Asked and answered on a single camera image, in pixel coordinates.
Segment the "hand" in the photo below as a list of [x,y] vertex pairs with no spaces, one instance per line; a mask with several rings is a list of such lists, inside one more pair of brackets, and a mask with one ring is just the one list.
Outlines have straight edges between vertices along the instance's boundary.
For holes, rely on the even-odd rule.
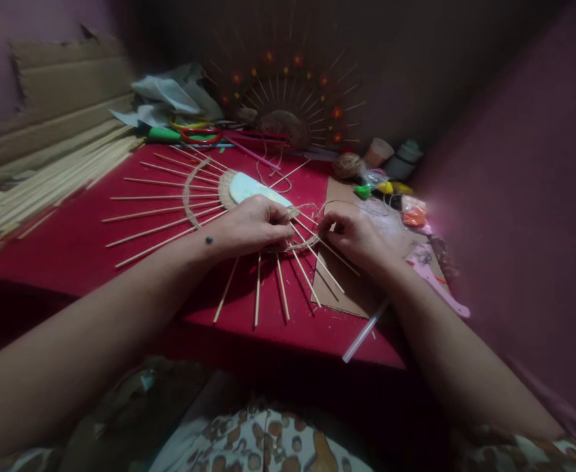
[[199,233],[212,239],[210,248],[216,258],[227,259],[284,243],[294,235],[289,222],[285,206],[255,195]]
[[330,210],[320,222],[318,232],[352,263],[372,275],[377,275],[383,263],[396,259],[396,251],[371,218],[357,209]]

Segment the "patterned clothing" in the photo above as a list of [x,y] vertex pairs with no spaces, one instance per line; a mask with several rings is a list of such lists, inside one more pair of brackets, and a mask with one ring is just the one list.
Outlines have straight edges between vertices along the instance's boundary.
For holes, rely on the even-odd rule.
[[[228,410],[212,395],[234,391],[217,377],[207,382],[209,372],[195,364],[150,359],[120,381],[62,447],[15,453],[0,460],[0,472],[372,470],[323,431],[263,399],[212,415],[212,406]],[[568,439],[531,441],[483,427],[456,435],[454,445],[460,471],[576,472],[576,445]]]

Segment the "bundle of wooden sticks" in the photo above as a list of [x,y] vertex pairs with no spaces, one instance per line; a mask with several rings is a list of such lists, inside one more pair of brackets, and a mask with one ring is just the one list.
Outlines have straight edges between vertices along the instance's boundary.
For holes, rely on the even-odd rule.
[[0,191],[0,247],[13,237],[24,238],[68,197],[91,188],[123,162],[142,142],[134,136],[122,137],[129,129],[116,130],[62,157],[14,188]]

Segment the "pink wall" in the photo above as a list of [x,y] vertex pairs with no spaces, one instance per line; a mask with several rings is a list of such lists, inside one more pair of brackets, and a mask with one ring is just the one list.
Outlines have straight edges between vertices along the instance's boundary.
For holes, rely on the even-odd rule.
[[21,105],[10,62],[9,39],[74,41],[80,23],[102,34],[118,34],[122,8],[108,0],[0,0],[0,119]]
[[576,407],[576,2],[425,158],[415,179],[470,325]]

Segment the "pink plastic tool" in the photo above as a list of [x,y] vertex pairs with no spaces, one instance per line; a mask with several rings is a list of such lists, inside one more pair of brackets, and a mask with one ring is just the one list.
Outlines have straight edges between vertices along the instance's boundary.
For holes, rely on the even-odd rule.
[[436,275],[434,275],[434,272],[432,272],[429,261],[425,261],[426,254],[429,254],[430,256],[433,254],[432,248],[429,245],[416,246],[406,258],[406,262],[408,262],[414,268],[414,271],[419,274],[422,279],[426,280],[432,286],[438,296],[441,297],[443,301],[451,307],[452,310],[458,313],[458,315],[462,316],[462,318],[469,318],[471,316],[469,308],[456,302],[453,297],[441,286],[440,282],[438,282]]

